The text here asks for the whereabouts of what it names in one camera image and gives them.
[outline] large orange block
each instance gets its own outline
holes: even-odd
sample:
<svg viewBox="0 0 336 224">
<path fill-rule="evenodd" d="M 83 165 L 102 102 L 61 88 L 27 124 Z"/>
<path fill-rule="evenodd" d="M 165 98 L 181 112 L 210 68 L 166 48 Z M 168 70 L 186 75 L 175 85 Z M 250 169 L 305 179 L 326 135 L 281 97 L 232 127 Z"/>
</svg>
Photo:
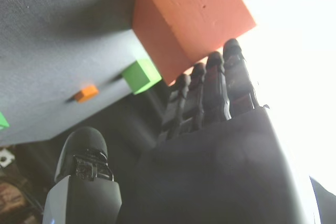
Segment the large orange block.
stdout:
<svg viewBox="0 0 336 224">
<path fill-rule="evenodd" d="M 255 25 L 242 0 L 135 0 L 133 30 L 168 84 Z"/>
</svg>

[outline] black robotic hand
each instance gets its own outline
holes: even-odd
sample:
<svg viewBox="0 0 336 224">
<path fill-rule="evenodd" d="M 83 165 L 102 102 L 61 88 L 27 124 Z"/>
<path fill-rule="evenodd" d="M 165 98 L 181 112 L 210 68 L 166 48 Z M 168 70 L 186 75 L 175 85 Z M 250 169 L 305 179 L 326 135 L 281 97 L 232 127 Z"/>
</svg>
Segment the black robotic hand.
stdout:
<svg viewBox="0 0 336 224">
<path fill-rule="evenodd" d="M 309 177 L 293 171 L 236 40 L 223 56 L 172 87 L 119 223 L 320 223 Z"/>
</svg>

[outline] green cube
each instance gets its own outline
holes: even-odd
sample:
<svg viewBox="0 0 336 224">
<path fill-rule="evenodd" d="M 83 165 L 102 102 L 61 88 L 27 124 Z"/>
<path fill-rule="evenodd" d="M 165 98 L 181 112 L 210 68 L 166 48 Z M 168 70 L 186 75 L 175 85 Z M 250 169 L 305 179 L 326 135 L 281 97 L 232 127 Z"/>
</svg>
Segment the green cube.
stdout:
<svg viewBox="0 0 336 224">
<path fill-rule="evenodd" d="M 0 130 L 4 128 L 8 128 L 8 127 L 9 127 L 9 123 L 5 119 L 4 115 L 2 115 L 2 113 L 0 112 Z"/>
<path fill-rule="evenodd" d="M 136 61 L 125 69 L 122 76 L 134 94 L 146 91 L 162 79 L 150 59 Z"/>
</svg>

